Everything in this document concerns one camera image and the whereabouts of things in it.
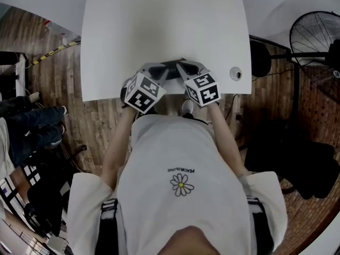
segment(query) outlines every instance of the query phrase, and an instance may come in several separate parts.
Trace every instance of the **forearm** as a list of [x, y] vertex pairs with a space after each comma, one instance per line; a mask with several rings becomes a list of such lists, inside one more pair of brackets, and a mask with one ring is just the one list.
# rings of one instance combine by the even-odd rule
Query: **forearm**
[[223, 160], [228, 164], [237, 177], [247, 175], [236, 141], [216, 103], [208, 105], [208, 112], [214, 127], [217, 148]]
[[41, 237], [36, 232], [32, 231], [22, 220], [19, 220], [15, 215], [5, 209], [5, 221], [16, 228], [17, 230], [22, 231], [24, 234], [31, 236], [32, 238], [37, 239], [40, 243], [45, 243], [46, 238]]
[[101, 171], [101, 178], [112, 188], [116, 187], [117, 172], [124, 165], [126, 152], [128, 150], [129, 136], [136, 111], [127, 107], [119, 119], [116, 130], [106, 150]]

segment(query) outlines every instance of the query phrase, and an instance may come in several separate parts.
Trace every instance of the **white table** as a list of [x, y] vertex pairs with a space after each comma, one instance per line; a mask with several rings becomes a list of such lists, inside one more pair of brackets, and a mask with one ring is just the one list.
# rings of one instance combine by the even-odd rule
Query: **white table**
[[[117, 98], [146, 62], [179, 58], [212, 70], [223, 94], [251, 93], [251, 58], [242, 0], [87, 0], [81, 44], [83, 101]], [[242, 77], [234, 81], [233, 67]], [[182, 94], [180, 79], [167, 94]]]

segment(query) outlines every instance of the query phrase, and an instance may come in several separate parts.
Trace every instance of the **floor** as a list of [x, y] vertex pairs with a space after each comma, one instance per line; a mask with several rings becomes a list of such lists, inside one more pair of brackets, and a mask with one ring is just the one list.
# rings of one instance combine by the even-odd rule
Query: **floor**
[[[61, 45], [60, 39], [44, 27], [45, 20], [26, 11], [11, 8], [0, 21], [0, 50], [26, 53], [32, 62]], [[80, 86], [81, 46], [63, 50], [29, 69], [29, 91], [41, 92], [44, 106], [65, 105], [66, 132], [63, 142], [69, 153], [81, 145], [88, 150], [77, 158], [77, 165], [86, 172], [99, 174], [101, 161], [110, 137], [115, 130], [121, 112], [118, 99], [82, 102]], [[283, 53], [269, 47], [271, 54]], [[271, 73], [292, 69], [283, 59], [273, 61]], [[337, 116], [339, 105], [327, 99], [309, 79], [300, 76], [299, 120], [313, 140], [337, 147], [336, 159], [340, 159], [340, 126]], [[252, 94], [224, 95], [220, 107], [225, 116], [231, 110], [227, 122], [239, 145], [245, 143], [257, 126], [265, 119], [288, 119], [292, 110], [293, 72], [271, 75], [253, 82]], [[166, 96], [156, 109], [161, 114], [177, 114], [183, 96]], [[209, 121], [206, 109], [195, 110], [197, 118]], [[314, 240], [327, 226], [334, 213], [339, 212], [340, 181], [332, 194], [324, 200], [302, 200], [296, 193], [285, 196], [289, 228], [284, 243], [276, 254], [297, 254]]]

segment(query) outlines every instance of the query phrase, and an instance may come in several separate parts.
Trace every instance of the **backpack strap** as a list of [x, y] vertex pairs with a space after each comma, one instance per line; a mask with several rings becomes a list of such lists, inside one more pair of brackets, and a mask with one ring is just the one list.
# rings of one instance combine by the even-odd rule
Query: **backpack strap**
[[117, 229], [118, 200], [112, 198], [101, 206], [99, 235], [95, 255], [105, 255], [108, 250], [111, 254], [119, 255], [118, 229]]
[[239, 177], [242, 183], [244, 193], [249, 205], [249, 212], [253, 217], [251, 223], [256, 237], [256, 255], [269, 255], [274, 250], [274, 240], [271, 235], [268, 218], [263, 203], [256, 197], [251, 195], [250, 186], [245, 176]]

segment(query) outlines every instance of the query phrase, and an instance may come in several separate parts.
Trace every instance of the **daisy print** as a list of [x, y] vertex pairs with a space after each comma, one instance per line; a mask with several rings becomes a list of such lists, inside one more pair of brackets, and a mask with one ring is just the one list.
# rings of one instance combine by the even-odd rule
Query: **daisy print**
[[182, 174], [177, 174], [176, 176], [172, 177], [173, 179], [170, 180], [170, 183], [173, 185], [172, 190], [175, 191], [175, 195], [179, 196], [186, 196], [187, 194], [191, 193], [194, 189], [194, 186], [191, 184], [187, 184], [188, 176]]

